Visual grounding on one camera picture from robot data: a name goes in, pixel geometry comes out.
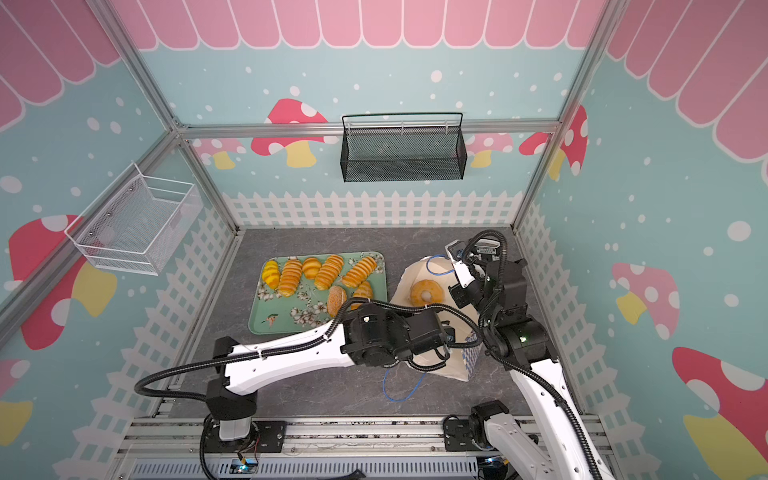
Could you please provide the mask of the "sesame fake bun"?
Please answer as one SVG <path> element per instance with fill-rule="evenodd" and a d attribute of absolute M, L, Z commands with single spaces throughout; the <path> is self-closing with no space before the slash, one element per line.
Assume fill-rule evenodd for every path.
<path fill-rule="evenodd" d="M 335 318 L 338 312 L 340 311 L 343 304 L 347 301 L 348 294 L 346 290 L 339 285 L 333 285 L 328 290 L 328 298 L 327 298 L 327 311 L 328 314 Z"/>

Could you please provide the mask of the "glazed fake donut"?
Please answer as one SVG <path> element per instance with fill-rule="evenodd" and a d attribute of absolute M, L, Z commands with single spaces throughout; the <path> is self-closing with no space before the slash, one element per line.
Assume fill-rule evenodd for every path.
<path fill-rule="evenodd" d="M 414 307 L 440 304 L 444 300 L 444 289 L 437 281 L 419 280 L 411 285 L 409 299 Z"/>

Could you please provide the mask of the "pale yellow twisted bread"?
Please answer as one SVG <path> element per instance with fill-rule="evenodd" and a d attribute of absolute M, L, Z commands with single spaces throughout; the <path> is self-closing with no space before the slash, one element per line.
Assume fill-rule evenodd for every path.
<path fill-rule="evenodd" d="M 361 258 L 343 277 L 342 284 L 347 288 L 359 287 L 376 270 L 377 261 L 374 257 Z"/>

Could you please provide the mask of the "checkered paper croissant bag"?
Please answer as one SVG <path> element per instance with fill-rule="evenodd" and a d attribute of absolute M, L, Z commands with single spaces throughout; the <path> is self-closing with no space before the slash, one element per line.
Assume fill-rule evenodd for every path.
<path fill-rule="evenodd" d="M 449 288 L 457 283 L 450 260 L 443 256 L 425 257 L 404 270 L 389 302 L 416 308 L 432 301 L 447 307 L 427 315 L 435 324 L 432 345 L 423 345 L 421 353 L 407 364 L 431 367 L 433 375 L 467 382 L 482 346 L 475 332 L 478 313 L 470 305 L 458 307 L 450 295 Z"/>

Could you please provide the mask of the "yellow fake bread loaf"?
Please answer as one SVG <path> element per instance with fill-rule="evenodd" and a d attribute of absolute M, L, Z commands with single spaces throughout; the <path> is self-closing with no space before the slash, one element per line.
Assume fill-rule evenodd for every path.
<path fill-rule="evenodd" d="M 329 290 L 344 267 L 344 259 L 339 255 L 330 255 L 321 265 L 314 278 L 314 286 L 319 291 Z"/>

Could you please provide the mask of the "small striped round bun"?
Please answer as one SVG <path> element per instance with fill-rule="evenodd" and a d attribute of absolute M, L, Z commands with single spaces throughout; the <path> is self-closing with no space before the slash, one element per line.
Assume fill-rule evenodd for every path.
<path fill-rule="evenodd" d="M 314 280 L 322 267 L 322 262 L 315 257 L 308 257 L 302 263 L 303 276 L 308 280 Z"/>

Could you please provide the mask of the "orange fake croissant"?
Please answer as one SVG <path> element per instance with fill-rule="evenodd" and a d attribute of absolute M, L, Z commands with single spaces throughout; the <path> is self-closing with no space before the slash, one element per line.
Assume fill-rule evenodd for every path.
<path fill-rule="evenodd" d="M 303 276 L 302 263 L 296 258 L 289 258 L 280 274 L 277 291 L 282 297 L 295 294 Z"/>

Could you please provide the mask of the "yellow fake bread roll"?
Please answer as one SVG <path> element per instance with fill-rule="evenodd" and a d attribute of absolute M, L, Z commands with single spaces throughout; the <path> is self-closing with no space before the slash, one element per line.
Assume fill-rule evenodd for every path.
<path fill-rule="evenodd" d="M 280 266 L 276 260 L 269 260 L 265 263 L 261 279 L 263 283 L 272 290 L 277 290 L 281 278 Z"/>

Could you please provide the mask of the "golden fake croissant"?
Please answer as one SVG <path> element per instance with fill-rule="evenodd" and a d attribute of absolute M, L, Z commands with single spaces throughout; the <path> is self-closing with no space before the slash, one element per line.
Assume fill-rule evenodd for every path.
<path fill-rule="evenodd" d="M 374 293 L 370 282 L 368 280 L 363 281 L 354 291 L 352 297 L 371 300 L 374 297 Z"/>

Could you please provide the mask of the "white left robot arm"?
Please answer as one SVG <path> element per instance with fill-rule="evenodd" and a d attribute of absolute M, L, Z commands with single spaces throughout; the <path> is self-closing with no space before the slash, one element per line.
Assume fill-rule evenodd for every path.
<path fill-rule="evenodd" d="M 445 360 L 455 331 L 439 318 L 440 309 L 438 305 L 403 307 L 354 298 L 324 328 L 252 345 L 223 337 L 217 340 L 212 359 L 150 374 L 134 390 L 145 397 L 164 398 L 166 392 L 154 388 L 154 383 L 213 368 L 217 376 L 205 392 L 175 391 L 172 395 L 204 403 L 220 442 L 243 441 L 255 434 L 252 418 L 257 392 L 267 385 L 317 370 L 414 364 L 416 356 L 432 351 Z"/>

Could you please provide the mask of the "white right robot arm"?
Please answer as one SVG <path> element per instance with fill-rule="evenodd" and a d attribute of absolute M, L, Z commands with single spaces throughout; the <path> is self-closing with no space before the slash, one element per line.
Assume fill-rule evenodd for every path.
<path fill-rule="evenodd" d="M 445 248 L 456 277 L 449 292 L 459 307 L 478 313 L 477 338 L 523 394 L 539 429 L 535 442 L 498 402 L 475 407 L 473 440 L 500 453 L 516 479 L 610 479 L 570 395 L 553 341 L 528 313 L 523 259 L 508 257 L 508 242 L 483 230 Z"/>

